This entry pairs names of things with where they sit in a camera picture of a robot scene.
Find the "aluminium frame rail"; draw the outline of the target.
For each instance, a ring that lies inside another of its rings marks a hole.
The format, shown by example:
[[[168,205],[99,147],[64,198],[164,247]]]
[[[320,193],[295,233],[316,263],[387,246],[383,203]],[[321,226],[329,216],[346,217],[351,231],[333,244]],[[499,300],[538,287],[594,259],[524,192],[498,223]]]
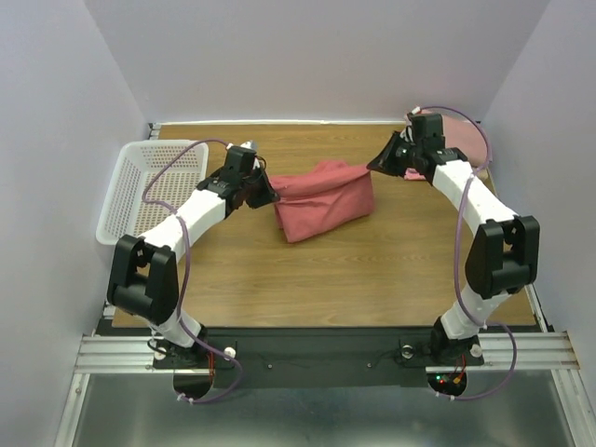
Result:
[[[491,330],[456,376],[427,385],[181,390],[147,335],[83,338],[59,446],[591,446],[593,414],[569,338]]]

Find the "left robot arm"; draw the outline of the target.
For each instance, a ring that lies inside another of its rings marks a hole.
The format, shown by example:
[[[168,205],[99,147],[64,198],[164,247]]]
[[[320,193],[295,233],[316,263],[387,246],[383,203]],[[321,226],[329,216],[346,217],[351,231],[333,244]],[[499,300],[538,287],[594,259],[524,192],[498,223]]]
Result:
[[[169,216],[140,236],[124,235],[115,244],[108,302],[143,318],[175,345],[175,356],[185,366],[200,365],[207,351],[227,361],[233,356],[208,345],[204,326],[183,311],[190,276],[178,274],[178,263],[189,266],[192,246],[235,210],[278,201],[265,166],[254,142],[228,145],[223,165],[201,181],[180,207],[143,196],[145,204],[159,206]]]

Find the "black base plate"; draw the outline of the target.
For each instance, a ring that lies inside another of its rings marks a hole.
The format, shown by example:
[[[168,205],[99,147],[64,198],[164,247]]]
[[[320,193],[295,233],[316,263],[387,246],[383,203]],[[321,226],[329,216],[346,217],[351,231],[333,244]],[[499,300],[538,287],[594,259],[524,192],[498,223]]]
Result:
[[[481,366],[479,342],[442,342],[430,327],[211,328],[209,345],[241,364],[199,347],[166,340],[148,345],[158,370],[173,371],[181,390],[427,385],[427,372]]]

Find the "folded tan shirt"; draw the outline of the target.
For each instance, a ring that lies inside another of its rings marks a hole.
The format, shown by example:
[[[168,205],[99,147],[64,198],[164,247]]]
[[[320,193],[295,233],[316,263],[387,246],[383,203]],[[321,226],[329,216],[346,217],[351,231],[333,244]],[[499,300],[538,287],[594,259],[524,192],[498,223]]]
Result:
[[[487,183],[490,179],[490,173],[487,168],[477,167],[473,169],[473,172],[476,174],[476,177],[483,183]]]

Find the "white perforated plastic basket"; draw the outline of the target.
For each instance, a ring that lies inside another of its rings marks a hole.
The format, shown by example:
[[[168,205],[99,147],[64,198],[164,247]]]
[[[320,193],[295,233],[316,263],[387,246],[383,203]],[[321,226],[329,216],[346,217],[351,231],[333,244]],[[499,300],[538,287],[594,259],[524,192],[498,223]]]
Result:
[[[209,147],[185,152],[190,140],[146,140],[120,151],[96,229],[96,239],[113,246],[122,236],[138,236],[160,224],[169,212],[148,201],[180,207],[207,172]]]

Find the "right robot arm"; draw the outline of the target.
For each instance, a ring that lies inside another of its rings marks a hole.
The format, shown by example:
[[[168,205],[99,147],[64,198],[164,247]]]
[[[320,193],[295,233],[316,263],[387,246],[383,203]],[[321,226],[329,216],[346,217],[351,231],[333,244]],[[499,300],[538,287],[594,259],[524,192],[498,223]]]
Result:
[[[469,351],[502,303],[535,281],[540,225],[507,207],[484,184],[478,175],[485,163],[473,167],[461,149],[448,146],[441,110],[409,112],[406,127],[391,135],[367,168],[392,177],[415,170],[453,204],[456,225],[468,226],[473,236],[465,261],[461,248],[454,248],[456,298],[428,341],[428,355],[449,363]]]

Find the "red t-shirt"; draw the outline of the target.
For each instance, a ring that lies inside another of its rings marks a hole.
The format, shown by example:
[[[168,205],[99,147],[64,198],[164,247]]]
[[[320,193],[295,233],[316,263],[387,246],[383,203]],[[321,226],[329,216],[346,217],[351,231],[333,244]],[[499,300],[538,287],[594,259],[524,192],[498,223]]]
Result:
[[[278,227],[289,243],[329,232],[375,209],[372,175],[364,165],[321,161],[306,174],[278,175],[270,182],[279,196]]]

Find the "folded dusty pink shirt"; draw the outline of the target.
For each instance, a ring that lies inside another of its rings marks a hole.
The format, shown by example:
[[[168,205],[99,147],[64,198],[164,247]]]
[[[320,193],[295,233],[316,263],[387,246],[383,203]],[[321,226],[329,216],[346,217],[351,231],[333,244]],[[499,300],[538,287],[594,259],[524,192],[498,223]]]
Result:
[[[442,115],[445,144],[458,148],[473,167],[481,166],[488,155],[487,143],[481,132],[470,122]]]

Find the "folded bright pink shirt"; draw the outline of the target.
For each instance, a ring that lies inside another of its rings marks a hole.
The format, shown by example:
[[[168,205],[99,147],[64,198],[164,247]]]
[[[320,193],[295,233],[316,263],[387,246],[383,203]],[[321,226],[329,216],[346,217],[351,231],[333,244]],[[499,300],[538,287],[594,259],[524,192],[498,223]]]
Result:
[[[407,169],[404,175],[406,181],[424,181],[426,177],[415,169]]]

